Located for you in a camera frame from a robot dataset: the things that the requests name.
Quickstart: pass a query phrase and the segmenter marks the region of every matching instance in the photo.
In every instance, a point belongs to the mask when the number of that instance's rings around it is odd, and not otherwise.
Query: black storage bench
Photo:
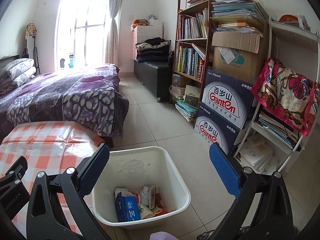
[[[172,68],[168,62],[134,61],[134,74],[157,98],[157,102],[170,98],[169,88],[172,81]]]

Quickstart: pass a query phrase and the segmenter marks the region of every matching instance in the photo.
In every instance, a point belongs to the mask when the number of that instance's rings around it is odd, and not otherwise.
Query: headboard
[[[19,55],[3,57],[0,59],[0,68],[6,66],[8,63],[20,58]]]

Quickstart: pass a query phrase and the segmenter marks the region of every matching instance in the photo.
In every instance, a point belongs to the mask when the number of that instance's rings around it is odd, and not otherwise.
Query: window frame
[[[60,4],[59,4],[59,8],[58,8],[58,14],[57,14],[57,19],[56,19],[56,25],[55,25],[55,38],[54,38],[54,65],[55,65],[55,71],[58,71],[60,69],[60,65],[58,63],[58,28],[59,28],[59,19],[60,19],[60,12],[61,12],[61,7],[62,7],[62,2],[63,0],[60,0]],[[87,18],[86,18],[86,25],[85,26],[81,26],[81,27],[76,27],[76,23],[77,23],[77,18],[78,18],[78,9],[77,8],[77,14],[76,14],[76,20],[75,20],[75,29],[74,32],[76,34],[76,29],[79,28],[85,28],[85,38],[86,38],[86,30],[88,27],[96,27],[96,26],[102,26],[103,25],[103,29],[104,29],[104,33],[105,33],[105,25],[106,25],[106,18],[107,18],[107,7],[105,10],[105,17],[104,17],[104,23],[103,24],[99,24],[99,25],[87,25],[88,23],[88,12],[89,12],[89,7],[88,7],[88,11],[87,11]],[[75,44],[76,44],[76,35],[74,36],[74,59],[76,59],[75,55],[76,55],[76,51],[75,51]],[[105,50],[105,35],[103,35],[103,45],[102,45],[102,50]]]

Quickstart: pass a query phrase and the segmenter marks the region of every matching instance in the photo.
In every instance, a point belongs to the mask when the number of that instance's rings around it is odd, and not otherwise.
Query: white curtain
[[[121,9],[122,0],[109,0],[110,17],[112,19],[106,44],[105,63],[118,65],[118,29],[115,17]]]

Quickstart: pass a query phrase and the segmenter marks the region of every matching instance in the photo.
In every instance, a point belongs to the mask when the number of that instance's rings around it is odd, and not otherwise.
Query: window
[[[109,0],[61,0],[56,28],[57,69],[61,69],[61,59],[65,69],[102,64],[110,24]]]

